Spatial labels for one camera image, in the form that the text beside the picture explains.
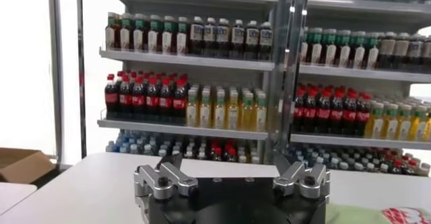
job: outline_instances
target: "store shelf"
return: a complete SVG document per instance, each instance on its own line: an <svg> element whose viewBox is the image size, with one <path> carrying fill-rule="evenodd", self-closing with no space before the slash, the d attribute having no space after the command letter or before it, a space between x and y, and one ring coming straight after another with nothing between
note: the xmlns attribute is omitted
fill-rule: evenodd
<svg viewBox="0 0 431 224"><path fill-rule="evenodd" d="M291 134L290 141L294 143L314 143L325 145L343 145L358 147L389 147L396 149L423 149L431 150L431 142L391 141L378 139L330 137L325 135L298 135Z"/></svg>
<svg viewBox="0 0 431 224"><path fill-rule="evenodd" d="M388 81L431 83L431 74L427 75L421 73L404 73L396 71L344 69L339 67L300 65L300 73L309 75L329 75L360 79L382 79Z"/></svg>
<svg viewBox="0 0 431 224"><path fill-rule="evenodd" d="M149 132L170 133L179 135L195 135L204 137L225 137L233 139L266 140L268 133L248 132L238 130L224 130L214 128L195 128L179 125L152 124L145 122L125 122L102 119L97 121L102 128L124 128L129 130L142 130Z"/></svg>
<svg viewBox="0 0 431 224"><path fill-rule="evenodd" d="M239 61L188 56L183 57L168 54L149 54L143 52L100 50L100 56L108 59L116 59L121 61L168 63L177 65L192 65L198 67L219 67L225 69L246 69L256 71L272 71L274 69L274 63L270 62Z"/></svg>

